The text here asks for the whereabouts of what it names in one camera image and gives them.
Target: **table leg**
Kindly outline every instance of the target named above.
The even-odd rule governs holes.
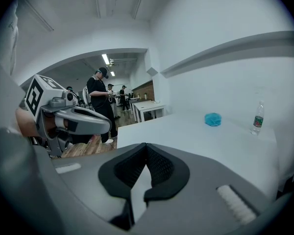
[[[145,117],[144,117],[144,112],[141,111],[141,119],[142,119],[142,122],[145,122]]]
[[[138,110],[136,108],[136,116],[137,116],[137,122],[139,123],[139,115],[138,115]]]
[[[134,120],[135,120],[135,122],[136,122],[135,105],[133,105],[133,115],[134,115]]]

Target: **wooden floor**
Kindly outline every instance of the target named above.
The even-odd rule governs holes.
[[[122,111],[121,107],[118,107],[119,119],[116,120],[117,130],[119,127],[135,124],[134,116],[131,111]],[[144,113],[145,121],[152,119],[149,113]],[[118,139],[114,139],[113,143],[103,144],[101,143],[100,135],[94,135],[88,144],[77,143],[70,149],[62,154],[62,158],[87,156],[95,153],[107,152],[117,148]]]

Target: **white sneaker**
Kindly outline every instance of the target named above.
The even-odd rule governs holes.
[[[106,142],[104,142],[104,143],[113,143],[113,139],[108,139]]]

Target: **fluorescent light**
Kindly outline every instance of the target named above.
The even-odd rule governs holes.
[[[109,60],[108,60],[108,57],[107,57],[107,54],[102,54],[102,57],[103,57],[106,65],[110,65]]]

